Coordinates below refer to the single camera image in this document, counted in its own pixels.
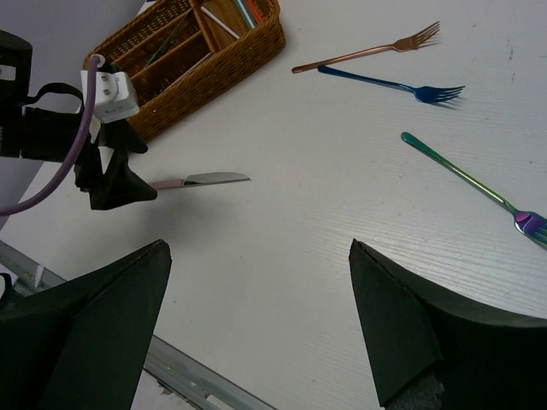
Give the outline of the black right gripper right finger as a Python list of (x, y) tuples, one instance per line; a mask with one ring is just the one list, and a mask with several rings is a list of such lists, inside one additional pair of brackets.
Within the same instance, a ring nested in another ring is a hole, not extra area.
[(357, 240), (350, 277), (384, 409), (544, 409), (546, 321), (477, 302)]

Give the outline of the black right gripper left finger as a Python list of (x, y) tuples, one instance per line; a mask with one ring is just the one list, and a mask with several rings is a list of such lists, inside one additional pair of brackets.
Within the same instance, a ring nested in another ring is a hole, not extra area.
[(128, 409), (172, 265), (155, 241), (103, 268), (1, 298), (3, 409)]

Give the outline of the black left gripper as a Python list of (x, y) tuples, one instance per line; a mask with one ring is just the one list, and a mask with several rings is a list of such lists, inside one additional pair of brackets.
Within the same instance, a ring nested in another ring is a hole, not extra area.
[[(83, 102), (83, 94), (71, 85), (54, 82), (30, 96), (31, 68), (32, 45), (2, 31), (1, 156), (62, 162), (74, 143), (82, 113), (57, 113), (33, 104), (50, 93)], [(110, 210), (157, 199), (157, 191), (128, 165), (128, 153), (144, 154), (146, 142), (125, 119), (103, 124), (103, 134), (103, 145), (114, 149), (106, 171), (97, 146), (84, 148), (74, 165), (75, 184), (89, 195), (91, 209)]]

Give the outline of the pink handled knife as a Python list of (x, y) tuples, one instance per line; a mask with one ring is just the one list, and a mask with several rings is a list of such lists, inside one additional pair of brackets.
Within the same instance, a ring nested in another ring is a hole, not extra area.
[(189, 175), (182, 179), (167, 179), (150, 183), (155, 190), (171, 190), (192, 186), (222, 185), (250, 181), (250, 177), (235, 172), (213, 172)]

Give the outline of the green handled rainbow fork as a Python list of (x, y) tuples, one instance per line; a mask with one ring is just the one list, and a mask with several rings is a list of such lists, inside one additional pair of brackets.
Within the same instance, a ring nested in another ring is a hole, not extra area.
[(409, 132), (402, 132), (401, 139), (414, 149), (428, 156), (433, 161), (436, 161), (442, 167), (448, 169), (475, 189), (481, 191), (486, 196), (490, 197), (494, 202), (507, 210), (513, 218), (515, 229), (522, 235), (537, 243), (539, 246), (546, 248), (546, 218), (533, 211), (520, 210), (511, 202), (496, 193), (493, 189), (478, 181), (469, 173), (463, 171), (460, 167), (449, 161), (437, 151), (423, 143)]

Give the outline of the green patterned handle utensil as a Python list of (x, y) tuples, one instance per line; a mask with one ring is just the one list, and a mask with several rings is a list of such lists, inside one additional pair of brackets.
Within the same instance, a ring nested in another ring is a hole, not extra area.
[(190, 23), (190, 19), (191, 12), (188, 12), (180, 20), (179, 24), (171, 31), (168, 38), (164, 41), (160, 48), (156, 50), (150, 59), (145, 63), (144, 67), (148, 67), (156, 62), (172, 48), (172, 46), (178, 41), (179, 37), (184, 33), (186, 27)]

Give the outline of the clear white chopstick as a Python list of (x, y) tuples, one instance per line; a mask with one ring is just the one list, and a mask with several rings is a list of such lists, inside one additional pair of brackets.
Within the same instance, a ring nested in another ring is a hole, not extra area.
[(217, 26), (219, 26), (229, 36), (231, 36), (235, 40), (239, 39), (239, 35), (235, 31), (233, 31), (233, 29), (230, 28), (227, 24), (225, 24), (221, 19), (219, 19), (216, 15), (214, 15), (210, 10), (208, 10), (204, 6), (201, 6), (200, 9), (205, 13), (206, 16), (208, 16)]

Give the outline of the orange red chopstick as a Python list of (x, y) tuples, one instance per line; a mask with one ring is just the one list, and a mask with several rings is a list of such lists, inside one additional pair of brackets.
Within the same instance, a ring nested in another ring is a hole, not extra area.
[(253, 19), (258, 25), (259, 23), (262, 22), (262, 12), (259, 10), (259, 8), (257, 8), (253, 0), (247, 0), (246, 2), (253, 16)]

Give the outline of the blue iridescent fork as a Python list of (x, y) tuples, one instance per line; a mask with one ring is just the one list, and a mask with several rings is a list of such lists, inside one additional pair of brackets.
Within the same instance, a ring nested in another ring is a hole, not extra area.
[(465, 89), (464, 85), (448, 88), (438, 88), (432, 86), (413, 87), (410, 85), (404, 85), (393, 81), (375, 79), (366, 76), (362, 76), (355, 73), (345, 72), (335, 68), (327, 66), (319, 66), (317, 68), (319, 73), (336, 76), (344, 79), (357, 80), (373, 85), (381, 85), (392, 89), (400, 89), (407, 91), (414, 95), (415, 99), (420, 103), (440, 104), (445, 103), (459, 97), (462, 91)]

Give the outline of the rose gold fork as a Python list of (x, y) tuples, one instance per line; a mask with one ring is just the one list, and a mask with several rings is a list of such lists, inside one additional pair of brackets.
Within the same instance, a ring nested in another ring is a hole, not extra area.
[(428, 46), (433, 38), (440, 33), (440, 22), (436, 21), (430, 26), (422, 29), (406, 38), (400, 38), (392, 44), (384, 44), (365, 50), (359, 50), (353, 53), (349, 53), (342, 56), (332, 57), (326, 60), (315, 61), (301, 66), (296, 66), (291, 69), (292, 73), (304, 73), (312, 69), (316, 69), (321, 65), (332, 65), (339, 62), (346, 62), (354, 60), (364, 56), (371, 56), (386, 51), (396, 51), (398, 53), (408, 52), (412, 50), (418, 50), (420, 48)]

